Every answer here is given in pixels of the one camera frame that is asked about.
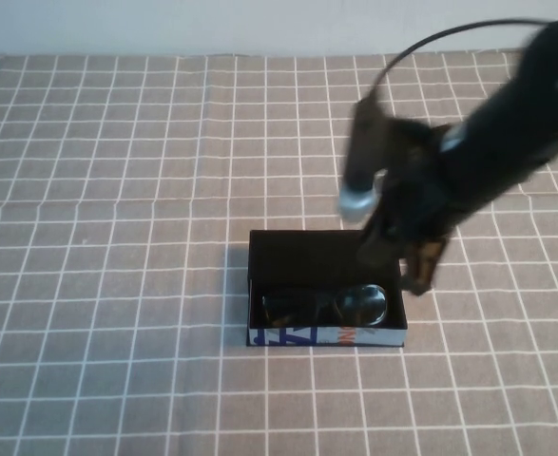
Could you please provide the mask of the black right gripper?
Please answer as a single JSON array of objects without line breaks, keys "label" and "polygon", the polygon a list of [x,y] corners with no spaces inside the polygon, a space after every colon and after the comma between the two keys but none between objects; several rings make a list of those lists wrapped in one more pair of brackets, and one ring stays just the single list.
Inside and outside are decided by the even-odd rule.
[{"label": "black right gripper", "polygon": [[441,155],[462,142],[464,125],[377,119],[375,138],[378,168],[386,174],[377,215],[361,231],[356,258],[370,267],[383,267],[404,254],[400,288],[423,295],[432,288],[452,233]]}]

